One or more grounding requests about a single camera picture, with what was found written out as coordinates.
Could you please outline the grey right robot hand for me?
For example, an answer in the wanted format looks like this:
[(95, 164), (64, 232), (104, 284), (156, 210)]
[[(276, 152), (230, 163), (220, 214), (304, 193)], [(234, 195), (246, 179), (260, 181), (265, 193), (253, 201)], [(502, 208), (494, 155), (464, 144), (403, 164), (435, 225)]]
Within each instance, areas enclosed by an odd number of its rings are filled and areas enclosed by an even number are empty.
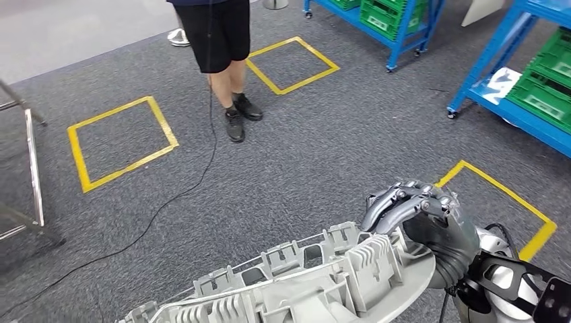
[(451, 192), (418, 180), (398, 181), (366, 197), (361, 231), (389, 234), (401, 227), (412, 241), (439, 257), (471, 262), (479, 253), (479, 237)]

